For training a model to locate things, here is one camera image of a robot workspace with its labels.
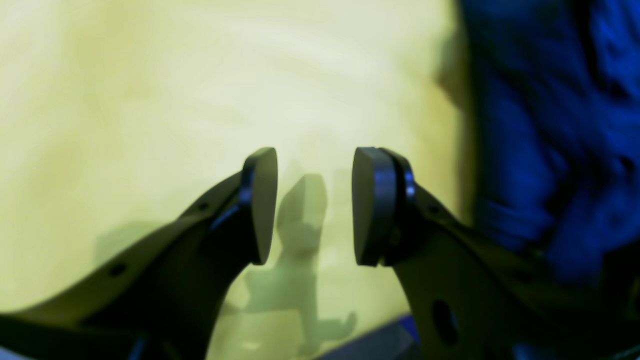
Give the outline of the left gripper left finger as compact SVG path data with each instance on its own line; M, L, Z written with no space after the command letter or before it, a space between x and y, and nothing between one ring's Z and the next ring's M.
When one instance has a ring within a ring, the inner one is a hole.
M34 360L203 360L234 280L270 254L272 147L54 296L1 314L1 347Z

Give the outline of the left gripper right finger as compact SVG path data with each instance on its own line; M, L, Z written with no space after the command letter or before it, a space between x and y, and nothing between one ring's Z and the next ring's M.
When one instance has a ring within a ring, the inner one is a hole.
M352 164L355 261L393 269L426 360L637 360L639 314L614 294L562 288L533 257L457 219L388 148Z

